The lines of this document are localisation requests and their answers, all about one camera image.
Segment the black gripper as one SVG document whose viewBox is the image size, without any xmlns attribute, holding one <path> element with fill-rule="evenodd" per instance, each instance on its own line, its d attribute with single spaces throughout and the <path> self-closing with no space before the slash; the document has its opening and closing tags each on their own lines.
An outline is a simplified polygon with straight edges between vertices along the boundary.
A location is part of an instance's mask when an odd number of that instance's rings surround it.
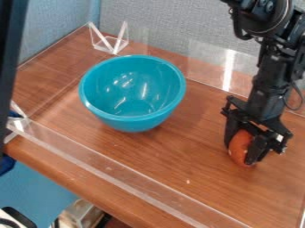
<svg viewBox="0 0 305 228">
<path fill-rule="evenodd" d="M 246 130 L 253 135 L 248 146 L 245 164 L 252 166 L 270 151 L 285 152 L 293 133 L 281 122 L 281 115 L 288 104 L 290 87 L 253 88 L 246 101 L 229 95 L 222 107 L 226 117 L 223 143 L 229 146 L 235 133 Z"/>
</svg>

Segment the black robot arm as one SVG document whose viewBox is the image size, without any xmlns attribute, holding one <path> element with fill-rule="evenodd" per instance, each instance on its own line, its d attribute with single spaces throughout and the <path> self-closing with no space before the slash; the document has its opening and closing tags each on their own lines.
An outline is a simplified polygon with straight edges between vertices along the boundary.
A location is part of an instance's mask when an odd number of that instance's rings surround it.
<svg viewBox="0 0 305 228">
<path fill-rule="evenodd" d="M 233 161 L 250 167 L 281 154 L 293 133 L 281 123 L 289 96 L 305 75 L 305 11 L 293 0 L 221 0 L 230 7 L 234 35 L 260 43 L 258 72 L 243 101 L 226 97 L 223 143 Z"/>
</svg>

